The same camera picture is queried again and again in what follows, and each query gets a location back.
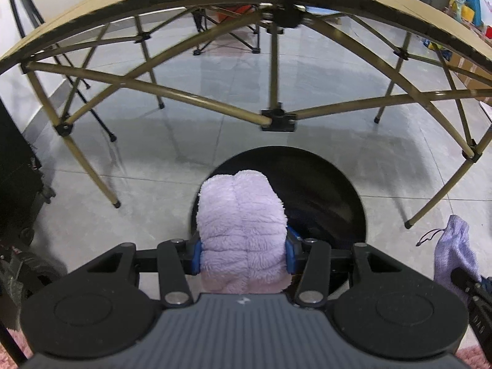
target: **black round plate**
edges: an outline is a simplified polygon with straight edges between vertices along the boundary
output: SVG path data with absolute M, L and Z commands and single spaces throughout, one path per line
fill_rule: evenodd
M 423 276 L 378 273 L 343 293 L 333 315 L 353 346 L 387 359 L 455 353 L 466 331 L 461 300 Z
M 35 353 L 93 359 L 132 346 L 153 325 L 152 301 L 107 273 L 62 277 L 25 302 L 21 327 Z
M 240 153 L 209 176 L 235 175 L 243 170 L 263 173 L 284 202 L 288 224 L 303 238 L 316 238 L 333 248 L 350 249 L 366 241 L 366 216 L 361 199 L 345 175 L 320 156 L 302 149 L 268 146 Z M 191 211 L 190 231 L 196 231 L 198 196 Z M 331 278 L 334 291 L 346 275 Z

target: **metal tube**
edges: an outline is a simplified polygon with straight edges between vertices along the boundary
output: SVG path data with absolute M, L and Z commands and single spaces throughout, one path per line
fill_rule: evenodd
M 84 77 L 93 81 L 112 83 L 114 85 L 118 85 L 118 87 L 124 87 L 132 90 L 143 91 L 144 93 L 160 95 L 162 97 L 171 98 L 173 100 L 181 101 L 190 105 L 195 105 L 197 107 L 206 108 L 218 113 L 223 113 L 224 115 L 229 115 L 230 117 L 242 119 L 260 126 L 269 126 L 272 123 L 272 120 L 270 118 L 264 117 L 263 115 L 234 107 L 233 105 L 225 104 L 211 98 L 197 96 L 195 94 L 187 93 L 182 90 L 176 90 L 170 87 L 154 85 L 146 81 L 128 79 L 124 76 L 112 75 L 110 73 L 92 71 L 89 69 L 72 68 L 70 66 L 59 66 L 43 62 L 30 62 L 27 64 L 27 67 L 30 70 L 44 71 L 50 73 L 62 73 L 70 76 Z
M 190 7 L 190 8 L 187 8 L 186 10 L 180 12 L 179 14 L 177 15 L 174 15 L 172 18 L 169 18 L 167 20 L 165 20 L 163 23 L 157 25 L 157 26 L 154 26 L 151 30 L 149 30 L 149 34 L 152 34 L 160 29 L 162 29 L 164 26 L 168 25 L 169 23 L 171 22 L 174 22 L 176 19 L 179 19 L 181 17 L 184 17 L 186 14 L 189 14 L 190 12 L 193 12 L 194 10 L 196 9 L 196 7 Z
M 137 32 L 139 35 L 143 35 L 144 29 L 142 28 L 142 23 L 140 21 L 140 17 L 138 15 L 135 16 L 135 26 L 137 28 Z M 142 48 L 142 54 L 144 55 L 145 62 L 148 62 L 151 59 L 151 56 L 149 55 L 149 49 L 147 48 L 147 42 L 145 39 L 142 38 L 142 41 L 140 42 L 140 46 Z M 151 68 L 149 70 L 149 76 L 151 78 L 151 82 L 156 85 L 156 74 L 154 73 L 153 69 Z M 156 96 L 157 98 L 157 105 L 159 106 L 160 109 L 164 108 L 164 101 L 162 100 L 161 96 Z
M 57 67 L 58 65 L 53 65 L 53 64 L 42 64 L 39 63 L 40 65 L 52 65 L 54 67 Z M 70 66 L 67 66 L 66 68 L 71 68 L 71 69 L 78 69 L 83 71 L 84 69 L 80 68 L 72 68 Z M 36 96 L 38 97 L 39 102 L 41 105 L 43 105 L 43 108 L 48 115 L 48 118 L 50 119 L 51 123 L 53 126 L 56 126 L 60 124 L 60 118 L 58 118 L 57 112 L 53 108 L 48 96 L 46 95 L 46 92 L 43 89 L 43 86 L 39 82 L 39 78 L 36 75 L 34 71 L 29 71 L 27 73 L 28 79 L 33 86 L 34 92 L 36 93 Z M 84 170 L 87 172 L 87 174 L 90 176 L 90 178 L 94 181 L 94 183 L 99 187 L 99 189 L 104 193 L 104 195 L 111 201 L 111 203 L 115 206 L 119 206 L 119 201 L 116 198 L 116 196 L 109 190 L 109 188 L 102 182 L 102 180 L 99 178 L 95 170 L 92 168 L 88 160 L 85 158 L 83 153 L 80 151 L 80 149 L 75 145 L 74 141 L 70 136 L 63 137 L 63 141 L 65 142 L 66 146 L 72 153 L 72 155 L 75 157 L 75 159 L 80 163 L 80 166 L 84 168 Z
M 492 97 L 492 89 L 479 90 L 440 90 L 428 91 L 423 95 L 430 101 L 449 100 L 452 98 L 476 98 L 476 97 Z M 391 105 L 402 105 L 414 103 L 414 99 L 409 94 L 397 94 L 385 97 L 365 98 L 362 100 L 345 101 L 342 103 L 320 105 L 319 107 L 305 108 L 297 111 L 292 111 L 297 115 L 297 120 L 309 119 L 315 117 L 323 117 L 334 113 L 351 112 L 361 109 L 377 108 L 382 105 L 389 107 Z
M 80 148 L 78 148 L 77 144 L 74 143 L 71 136 L 63 137 L 63 141 L 65 142 L 65 145 L 68 147 L 74 158 L 78 161 L 80 166 L 84 168 L 85 172 L 87 172 L 87 174 L 96 184 L 96 186 L 99 187 L 99 190 L 102 191 L 102 193 L 115 206 L 115 208 L 119 208 L 121 205 L 120 201 L 118 200 L 116 195 L 108 188 L 108 186 L 106 186 L 106 183 L 101 180 L 94 168 L 90 165 L 87 158 L 85 158 L 85 156 L 83 155 L 82 151 L 80 151 Z
M 409 54 L 408 58 L 415 59 L 416 61 L 425 62 L 425 63 L 430 64 L 430 65 L 442 66 L 439 61 L 436 61 L 435 59 L 431 59 L 431 58 L 427 58 L 427 57 L 422 57 L 420 55 Z M 480 83 L 483 83 L 484 85 L 492 87 L 492 79 L 487 79 L 486 77 L 477 75 L 476 73 L 467 71 L 467 70 L 465 70 L 463 68 L 459 68 L 457 66 L 448 65 L 448 69 L 452 72 L 460 73 L 461 75 L 465 75 L 465 76 L 470 77 L 476 81 L 479 81 Z
M 309 13 L 306 13 L 305 15 L 307 18 L 311 19 L 310 23 L 306 23 L 306 26 L 352 51 L 358 57 L 362 58 L 367 63 L 379 70 L 383 75 L 394 81 L 394 83 L 410 94 L 416 102 L 418 102 L 430 115 L 432 115 L 432 117 L 450 134 L 454 141 L 458 143 L 468 157 L 473 157 L 473 150 L 466 143 L 465 139 L 461 137 L 451 122 L 434 106 L 433 103 L 426 99 L 411 82 L 395 71 L 391 65 L 374 54 L 371 50 L 360 44 L 358 41 L 355 41 L 350 36 L 336 29 L 334 26 L 321 21 Z
M 210 18 L 208 15 L 205 15 L 205 20 L 209 20 L 210 22 L 212 22 L 214 25 L 220 25 L 221 22 L 217 22 L 215 19 L 212 19 Z M 241 42 L 243 43 L 246 47 L 248 47 L 249 49 L 253 49 L 253 46 L 251 44 L 249 44 L 248 42 L 246 42 L 245 40 L 241 39 L 237 34 L 233 33 L 233 32 L 229 32 L 229 34 L 234 37 L 238 42 Z
M 17 30 L 19 32 L 19 36 L 21 39 L 24 39 L 26 36 L 26 32 L 24 31 L 24 27 L 22 26 L 21 19 L 19 17 L 19 11 L 17 10 L 17 4 L 15 3 L 15 0 L 9 0 L 10 3 L 10 9 L 12 11 L 12 15 L 14 16 L 14 21 L 17 26 Z
M 442 65 L 442 69 L 444 71 L 444 74 L 446 75 L 446 78 L 449 83 L 449 87 L 451 90 L 456 90 L 456 85 L 454 83 L 453 77 L 451 76 L 451 72 L 448 69 L 448 64 L 444 60 L 444 57 L 442 56 L 441 50 L 439 46 L 436 43 L 432 43 L 432 46 L 434 47 L 434 51 L 437 55 L 437 58 L 439 58 L 439 62 Z M 466 115 L 464 113 L 463 109 L 463 104 L 459 98 L 456 98 L 456 108 L 458 109 L 459 113 L 459 118 L 461 119 L 462 125 L 463 125 L 463 133 L 464 133 L 464 138 L 468 145 L 473 145 L 473 141 L 471 139 L 471 133 L 470 133 L 470 128 L 468 126 L 468 121 L 466 119 Z
M 411 38 L 412 38 L 412 34 L 410 32 L 407 32 L 407 34 L 405 34 L 405 39 L 403 41 L 402 50 L 407 51 Z M 400 54 L 400 56 L 398 57 L 397 66 L 395 67 L 395 71 L 399 73 L 399 71 L 402 69 L 402 65 L 403 65 L 403 55 Z M 395 87 L 395 83 L 394 81 L 391 81 L 390 85 L 388 86 L 388 89 L 386 90 L 385 96 L 390 96 L 391 93 L 393 92 L 394 87 Z M 376 117 L 374 118 L 375 123 L 379 123 L 379 121 L 381 120 L 381 116 L 383 115 L 384 108 L 385 107 L 379 108 Z
M 160 54 L 154 56 L 149 61 L 144 62 L 143 64 L 137 66 L 132 69 L 125 75 L 125 79 L 132 79 L 143 75 L 148 72 L 150 68 L 155 68 L 157 65 L 161 65 L 162 63 L 168 61 L 169 59 L 179 55 L 200 43 L 204 43 L 208 40 L 216 39 L 219 36 L 229 33 L 230 31 L 246 26 L 251 23 L 255 23 L 260 20 L 262 15 L 262 11 L 258 10 L 252 12 L 250 14 L 243 15 L 239 18 L 231 19 L 230 21 L 225 21 L 221 23 L 219 26 L 215 26 L 211 29 L 208 29 L 204 32 L 200 32 L 196 35 L 193 35 L 182 42 L 168 48 L 167 50 L 161 52 Z M 70 118 L 67 119 L 67 123 L 74 123 L 78 118 L 80 118 L 83 114 L 89 112 L 92 108 L 94 108 L 97 104 L 99 104 L 102 100 L 109 97 L 113 93 L 115 93 L 120 88 L 119 85 L 111 85 L 105 88 L 102 92 L 96 95 L 92 100 L 90 100 L 87 105 L 80 108 L 77 112 L 75 112 Z
M 50 57 L 53 57 L 55 55 L 61 55 L 64 53 L 69 53 L 71 51 L 89 49 L 91 47 L 97 47 L 97 46 L 105 46 L 106 44 L 137 42 L 137 41 L 140 41 L 141 39 L 142 39 L 142 37 L 140 37 L 140 36 L 131 36 L 131 37 L 116 37 L 113 39 L 105 39 L 105 40 L 96 40 L 96 41 L 92 41 L 92 42 L 77 43 L 77 44 L 73 44 L 71 46 L 64 46 L 64 47 L 60 47 L 57 49 L 43 51 L 42 53 L 38 53 L 38 54 L 33 55 L 31 57 L 31 59 L 33 61 L 42 61 L 46 58 L 50 58 Z
M 226 10 L 225 8 L 216 7 L 214 5 L 206 6 L 203 8 L 205 8 L 206 10 L 214 11 L 214 12 L 217 12 L 218 14 L 224 14 L 224 15 L 227 15 L 228 17 L 233 17 L 233 18 L 237 18 L 237 17 L 240 17 L 241 15 L 243 15 L 243 14 L 238 14 L 237 12 L 234 12 L 231 10 Z M 270 26 L 268 24 L 263 23 L 261 21 L 259 21 L 256 25 L 261 26 L 262 28 L 265 28 L 265 29 L 270 28 Z
M 477 144 L 475 150 L 478 154 L 483 153 L 485 148 L 489 145 L 490 141 L 492 141 L 492 125 L 485 132 L 482 139 Z M 466 160 L 462 165 L 458 168 L 453 176 L 446 182 L 446 184 L 439 190 L 434 197 L 432 197 L 424 207 L 417 212 L 411 219 L 405 222 L 405 227 L 410 229 L 415 223 L 422 218 L 426 213 L 428 213 L 432 208 L 436 206 L 436 204 L 442 200 L 447 193 L 454 187 L 456 183 L 468 172 L 468 169 L 473 165 L 473 161 Z
M 46 115 L 48 116 L 48 119 L 50 119 L 53 126 L 60 124 L 60 118 L 58 118 L 58 114 L 57 114 L 55 108 L 51 104 L 51 101 L 48 98 L 48 96 L 46 95 L 46 93 L 44 92 L 43 86 L 39 82 L 39 79 L 38 79 L 38 76 L 36 75 L 36 73 L 30 71 L 30 72 L 27 72 L 27 76 L 28 76 L 28 79 L 29 79 L 31 86 L 34 89 L 34 93 L 38 97 L 39 102 L 43 106 L 44 111 L 46 112 Z
M 99 32 L 97 39 L 96 39 L 97 42 L 100 41 L 104 37 L 104 34 L 107 32 L 107 30 L 109 28 L 109 25 L 110 25 L 110 23 L 108 23 L 107 25 L 105 25 L 101 29 L 101 31 Z M 93 46 L 89 50 L 89 52 L 87 53 L 87 56 L 85 57 L 84 62 L 82 63 L 82 68 L 84 68 L 84 69 L 87 68 L 91 58 L 93 57 L 93 55 L 95 53 L 96 48 L 97 48 L 97 46 Z M 68 112 L 70 111 L 70 106 L 72 105 L 72 101 L 73 101 L 73 98 L 75 97 L 75 93 L 77 92 L 77 90 L 79 88 L 80 80 L 81 79 L 79 77 L 77 77 L 75 79 L 75 81 L 73 82 L 72 90 L 70 90 L 70 94 L 68 95 L 68 98 L 66 100 L 65 107 L 63 107 L 63 114 L 61 116 L 62 118 L 66 117 L 68 115 Z
M 386 37 L 384 37 L 381 33 L 379 33 L 376 29 L 374 29 L 372 26 L 368 25 L 365 23 L 362 19 L 356 17 L 355 15 L 347 15 L 349 18 L 351 18 L 354 22 L 358 23 L 360 26 L 368 30 L 370 33 L 372 33 L 374 36 L 376 36 L 378 39 L 380 39 L 383 43 L 388 45 L 395 53 L 399 53 L 399 48 L 391 43 Z
M 279 107 L 279 28 L 276 23 L 270 26 L 271 51 L 270 51 L 270 109 Z

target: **black bar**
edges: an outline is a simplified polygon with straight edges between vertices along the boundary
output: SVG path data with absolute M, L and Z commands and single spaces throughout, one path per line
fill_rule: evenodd
M 24 355 L 24 352 L 19 348 L 13 337 L 8 332 L 7 328 L 0 320 L 0 344 L 5 348 L 8 355 L 11 356 L 12 360 L 16 363 L 17 366 L 23 365 L 27 362 L 27 358 Z
M 12 10 L 12 15 L 14 15 L 14 21 L 17 26 L 17 30 L 19 31 L 19 35 L 21 39 L 24 39 L 26 36 L 26 32 L 24 31 L 24 27 L 22 26 L 21 19 L 19 17 L 19 12 L 17 10 L 17 5 L 15 4 L 15 0 L 9 0 L 10 8 Z
M 167 308 L 176 308 L 176 306 L 169 305 L 165 300 L 166 295 L 171 292 L 188 294 L 188 300 L 181 304 L 181 307 L 193 304 L 193 295 L 186 281 L 185 271 L 181 265 L 178 251 L 171 241 L 164 241 L 157 246 L 157 272 L 162 305 Z
M 321 240 L 312 244 L 304 273 L 296 290 L 295 300 L 300 306 L 320 308 L 326 304 L 330 289 L 331 246 Z M 321 301 L 307 304 L 299 296 L 304 291 L 317 291 L 323 295 Z

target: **black pole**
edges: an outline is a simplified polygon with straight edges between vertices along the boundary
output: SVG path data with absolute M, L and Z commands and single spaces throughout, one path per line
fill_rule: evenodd
M 27 358 L 24 355 L 24 352 L 19 348 L 11 334 L 8 332 L 7 328 L 0 320 L 0 344 L 5 348 L 7 354 L 11 356 L 12 360 L 16 363 L 17 366 L 23 365 L 23 363 L 27 362 Z

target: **black bracket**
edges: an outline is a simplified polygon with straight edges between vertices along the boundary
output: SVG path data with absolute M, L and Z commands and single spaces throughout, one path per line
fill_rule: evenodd
M 271 118 L 272 123 L 269 126 L 262 126 L 264 132 L 294 132 L 296 130 L 297 115 L 286 113 L 281 105 L 275 109 L 263 109 L 261 114 L 264 117 Z
M 72 134 L 73 124 L 63 122 L 54 126 L 54 128 L 60 136 L 67 137 Z
M 471 150 L 473 151 L 473 157 L 469 157 L 468 155 L 465 154 L 464 151 L 462 151 L 462 155 L 463 157 L 467 160 L 467 161 L 471 161 L 473 162 L 474 164 L 480 159 L 480 157 L 482 156 L 481 153 L 477 153 L 477 143 L 475 142 L 475 140 L 471 139 L 471 146 L 470 146 Z
M 397 47 L 397 48 L 398 48 L 398 52 L 393 51 L 393 54 L 396 55 L 397 57 L 402 58 L 405 61 L 408 61 L 408 51 L 401 49 L 399 47 Z
M 150 32 L 142 32 L 139 33 L 137 36 L 140 36 L 140 40 L 137 40 L 135 44 L 140 44 L 152 37 L 152 34 Z
M 267 33 L 268 34 L 272 34 L 272 31 L 270 30 L 270 28 L 267 29 Z M 284 34 L 284 28 L 283 27 L 280 27 L 277 29 L 277 35 L 283 35 Z
M 272 11 L 272 21 L 281 28 L 296 28 L 303 20 L 304 12 L 296 8 L 293 4 L 284 4 L 276 7 Z

